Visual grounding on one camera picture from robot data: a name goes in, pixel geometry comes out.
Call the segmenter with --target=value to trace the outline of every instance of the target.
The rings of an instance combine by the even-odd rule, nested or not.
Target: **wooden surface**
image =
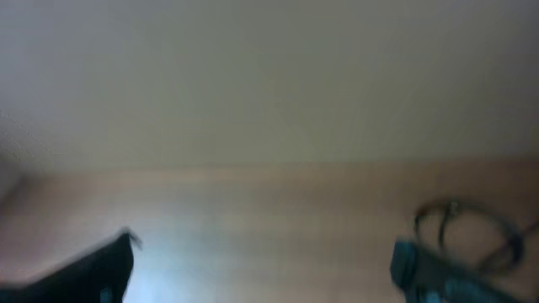
[[[389,262],[427,199],[465,194],[524,227],[537,162],[292,165],[104,173],[27,181],[0,205],[0,280],[43,274],[130,226],[144,241],[125,302],[404,302]],[[499,239],[473,218],[448,231],[472,261]],[[494,282],[538,296],[539,237]]]

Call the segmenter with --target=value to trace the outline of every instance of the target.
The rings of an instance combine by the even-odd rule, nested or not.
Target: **wood grain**
[[[0,206],[0,280],[43,274],[130,226],[144,241],[125,302],[404,302],[389,262],[427,199],[539,217],[539,162],[303,164],[27,180]],[[472,261],[499,243],[475,218],[448,232]],[[539,237],[494,283],[538,296]]]

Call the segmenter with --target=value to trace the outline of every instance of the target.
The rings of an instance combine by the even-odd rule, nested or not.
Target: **cable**
[[[420,242],[422,241],[420,225],[423,219],[433,214],[443,215],[438,231],[438,245],[443,253],[447,253],[445,243],[446,227],[465,211],[482,215],[491,220],[506,239],[504,245],[489,253],[478,263],[476,270],[481,274],[507,273],[518,266],[524,257],[525,237],[539,230],[539,221],[528,226],[524,231],[519,231],[515,224],[505,219],[502,215],[483,207],[478,201],[450,197],[430,201],[418,209],[414,219],[416,237]]]

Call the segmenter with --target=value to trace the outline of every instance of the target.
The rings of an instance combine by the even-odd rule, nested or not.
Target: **wall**
[[[536,154],[537,13],[497,0],[7,2],[4,156],[52,173]]]
[[[0,158],[0,203],[21,178],[22,173],[19,169]]]

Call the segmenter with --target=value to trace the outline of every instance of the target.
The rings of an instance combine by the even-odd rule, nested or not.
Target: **black object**
[[[491,252],[479,262],[475,269],[481,274],[505,274],[515,269],[524,257],[524,236],[527,232],[530,232],[528,231],[529,228],[520,233],[515,224],[505,219],[502,215],[482,206],[479,201],[469,198],[444,198],[425,204],[419,208],[415,216],[415,235],[421,242],[420,223],[423,219],[430,215],[443,215],[438,232],[438,246],[446,254],[446,227],[464,212],[480,215],[492,221],[507,239],[501,248]]]
[[[522,303],[464,266],[413,242],[395,243],[391,276],[407,303]]]
[[[34,283],[2,287],[0,303],[120,303],[133,269],[131,241],[124,230],[113,241]]]
[[[481,215],[497,225],[506,243],[491,252],[474,269],[448,258],[445,244],[446,227],[464,211]],[[421,242],[420,224],[429,215],[442,215],[438,233],[441,254],[434,253]],[[479,275],[507,273],[524,257],[524,238],[539,230],[539,221],[520,232],[502,215],[483,207],[473,199],[443,198],[419,208],[414,231],[419,243],[397,241],[393,251],[391,275],[404,291],[408,303],[519,303],[521,301],[496,290]]]

